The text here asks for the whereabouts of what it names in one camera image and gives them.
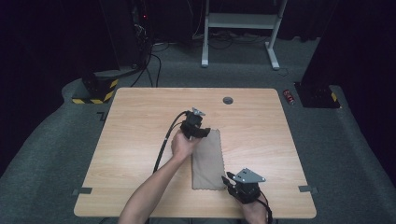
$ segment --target metal stand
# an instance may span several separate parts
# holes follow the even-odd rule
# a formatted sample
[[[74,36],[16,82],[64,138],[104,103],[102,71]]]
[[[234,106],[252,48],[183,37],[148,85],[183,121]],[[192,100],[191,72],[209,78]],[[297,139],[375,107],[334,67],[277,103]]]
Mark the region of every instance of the metal stand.
[[[265,49],[268,52],[273,69],[274,70],[279,69],[279,63],[277,62],[274,52],[274,44],[288,0],[282,1],[280,9],[276,15],[210,13],[209,2],[210,0],[206,0],[205,34],[204,34],[204,45],[202,50],[202,67],[209,66],[209,59],[208,59],[209,27],[223,27],[223,28],[273,30],[271,34],[270,42],[265,42]]]

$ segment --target dark background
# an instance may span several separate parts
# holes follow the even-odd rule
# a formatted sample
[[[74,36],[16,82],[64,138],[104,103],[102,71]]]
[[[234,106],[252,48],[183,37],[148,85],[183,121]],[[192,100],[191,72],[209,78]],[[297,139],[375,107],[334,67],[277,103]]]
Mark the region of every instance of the dark background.
[[[156,5],[152,2],[150,5],[155,11]],[[179,8],[185,8],[186,1],[173,0],[169,4],[172,2],[174,7],[168,10],[187,17],[188,14],[183,14],[186,10]],[[239,8],[245,13],[255,13],[259,5],[267,2],[248,1],[242,7],[238,6],[238,1],[211,3],[215,11],[216,7],[221,11]],[[395,183],[392,164],[396,158],[396,119],[393,118],[393,64],[396,62],[393,11],[396,6],[390,0],[350,0],[340,1],[333,10],[336,3],[335,0],[290,0],[278,37],[292,39],[300,36],[303,41],[323,37],[314,54],[314,57],[321,57],[317,61],[322,64],[318,70],[318,84],[342,87],[362,133]],[[98,1],[76,4],[79,5],[71,9],[60,0],[1,2],[1,174],[32,130],[63,103],[62,87],[82,76],[83,71],[78,69],[75,59],[86,60],[81,48],[89,46],[82,42],[84,38],[81,36],[96,32],[98,35],[89,43],[101,47],[86,50],[93,51],[91,53],[98,57],[95,59],[111,62],[111,53],[106,52],[111,52],[112,48],[101,44],[106,42],[108,34],[106,26],[100,22]],[[201,13],[201,2],[191,1],[191,5],[194,16],[184,25],[190,25],[192,32],[199,23],[197,15]],[[324,33],[333,12],[329,29]],[[87,25],[86,32],[76,30],[78,24],[93,19],[96,25]],[[323,56],[326,52],[330,52],[330,58]],[[89,67],[96,69],[100,64],[104,66],[94,63]]]

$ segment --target wooden table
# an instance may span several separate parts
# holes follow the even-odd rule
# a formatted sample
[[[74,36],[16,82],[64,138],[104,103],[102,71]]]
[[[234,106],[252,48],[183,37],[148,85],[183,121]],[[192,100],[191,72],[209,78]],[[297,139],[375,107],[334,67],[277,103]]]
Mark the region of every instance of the wooden table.
[[[231,105],[222,102],[226,96],[233,98]],[[260,187],[274,218],[316,215],[311,194],[298,188],[307,183],[277,92],[209,88],[118,89],[82,186],[92,192],[79,194],[75,214],[119,216],[131,194],[151,175],[174,118],[193,106],[206,113],[203,128],[220,130],[225,171],[236,174],[247,167],[266,178]],[[169,142],[161,165],[172,155],[170,146]],[[151,216],[242,217],[242,213],[227,190],[193,190],[191,160],[186,160]]]

